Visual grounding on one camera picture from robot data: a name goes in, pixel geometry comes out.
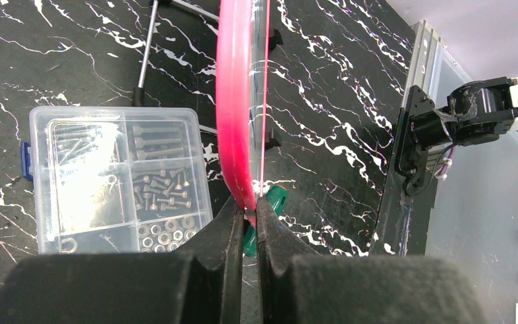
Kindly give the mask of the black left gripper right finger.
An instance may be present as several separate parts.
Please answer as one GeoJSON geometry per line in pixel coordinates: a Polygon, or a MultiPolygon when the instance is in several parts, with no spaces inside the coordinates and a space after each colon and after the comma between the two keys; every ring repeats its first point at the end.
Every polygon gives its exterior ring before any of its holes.
{"type": "Polygon", "coordinates": [[[322,255],[271,213],[257,225],[263,323],[485,323],[469,280],[442,259],[322,255]]]}

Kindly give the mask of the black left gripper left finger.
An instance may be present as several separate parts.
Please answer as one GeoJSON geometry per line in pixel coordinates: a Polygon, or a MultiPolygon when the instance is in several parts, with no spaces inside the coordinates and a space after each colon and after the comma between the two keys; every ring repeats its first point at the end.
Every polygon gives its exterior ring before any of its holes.
{"type": "Polygon", "coordinates": [[[172,252],[26,259],[0,289],[0,323],[238,323],[243,227],[229,199],[172,252]]]}

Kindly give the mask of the pink framed whiteboard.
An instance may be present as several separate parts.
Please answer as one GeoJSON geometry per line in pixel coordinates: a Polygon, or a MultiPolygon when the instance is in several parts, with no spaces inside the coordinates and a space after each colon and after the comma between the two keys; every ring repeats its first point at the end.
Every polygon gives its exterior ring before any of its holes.
{"type": "Polygon", "coordinates": [[[263,195],[270,1],[221,1],[216,125],[223,179],[252,226],[263,195]]]}

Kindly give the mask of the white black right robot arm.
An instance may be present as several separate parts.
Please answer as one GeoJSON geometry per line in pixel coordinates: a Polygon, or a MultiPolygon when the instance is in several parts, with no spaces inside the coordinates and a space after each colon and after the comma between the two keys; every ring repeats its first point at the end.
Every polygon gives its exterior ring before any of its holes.
{"type": "Polygon", "coordinates": [[[447,97],[447,105],[410,118],[409,137],[422,149],[492,142],[518,131],[518,77],[473,81],[447,97]]]}

